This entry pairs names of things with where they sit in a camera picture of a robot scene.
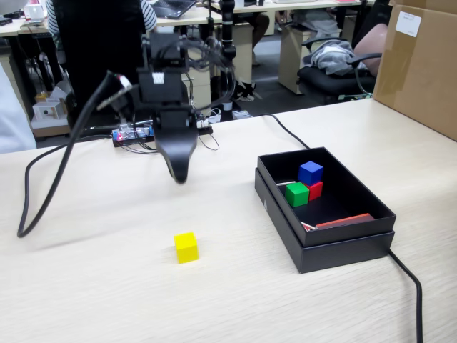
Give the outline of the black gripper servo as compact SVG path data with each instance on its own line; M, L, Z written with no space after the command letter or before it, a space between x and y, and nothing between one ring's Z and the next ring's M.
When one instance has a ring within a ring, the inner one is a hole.
M140 100L155 123L155 143L177 184L188 178L190 158L199 136L189 125L190 105L180 73L139 73Z

